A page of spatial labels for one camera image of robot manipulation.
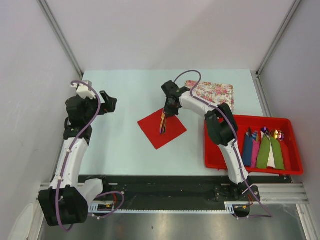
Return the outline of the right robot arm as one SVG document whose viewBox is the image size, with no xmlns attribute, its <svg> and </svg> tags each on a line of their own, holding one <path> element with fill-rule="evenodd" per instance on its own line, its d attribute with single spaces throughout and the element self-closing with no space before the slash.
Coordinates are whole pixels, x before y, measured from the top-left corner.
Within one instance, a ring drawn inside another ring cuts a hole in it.
<svg viewBox="0 0 320 240">
<path fill-rule="evenodd" d="M 210 140 L 219 147 L 228 170 L 229 180 L 232 182 L 230 188 L 231 196 L 242 201 L 248 195 L 256 200 L 259 192 L 254 191 L 249 185 L 249 173 L 246 170 L 239 146 L 238 146 L 238 125 L 228 104 L 213 103 L 193 94 L 193 89 L 178 87 L 173 81 L 168 81 L 161 86 L 166 101 L 163 108 L 161 120 L 177 116 L 179 109 L 184 108 L 203 117 Z"/>
</svg>

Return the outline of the red paper napkin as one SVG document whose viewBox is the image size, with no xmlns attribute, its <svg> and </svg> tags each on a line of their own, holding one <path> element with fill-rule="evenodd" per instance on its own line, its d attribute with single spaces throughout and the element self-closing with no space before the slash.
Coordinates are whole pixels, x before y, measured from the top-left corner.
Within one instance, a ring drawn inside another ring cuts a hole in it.
<svg viewBox="0 0 320 240">
<path fill-rule="evenodd" d="M 139 120 L 137 124 L 156 150 L 187 131 L 186 127 L 175 115 L 166 117 L 164 108 Z"/>
</svg>

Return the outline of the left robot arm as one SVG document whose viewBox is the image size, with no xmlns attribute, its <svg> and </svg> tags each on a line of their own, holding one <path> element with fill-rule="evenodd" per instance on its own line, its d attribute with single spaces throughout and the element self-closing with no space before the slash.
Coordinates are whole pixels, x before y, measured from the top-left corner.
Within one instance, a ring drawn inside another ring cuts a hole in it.
<svg viewBox="0 0 320 240">
<path fill-rule="evenodd" d="M 64 122 L 63 146 L 55 175 L 48 189 L 41 190 L 38 201 L 50 227 L 84 223 L 90 204 L 97 197 L 105 200 L 111 188 L 101 179 L 86 180 L 78 187 L 80 168 L 92 136 L 92 122 L 96 116 L 113 113 L 117 99 L 100 91 L 104 102 L 79 95 L 66 100 L 68 117 Z"/>
</svg>

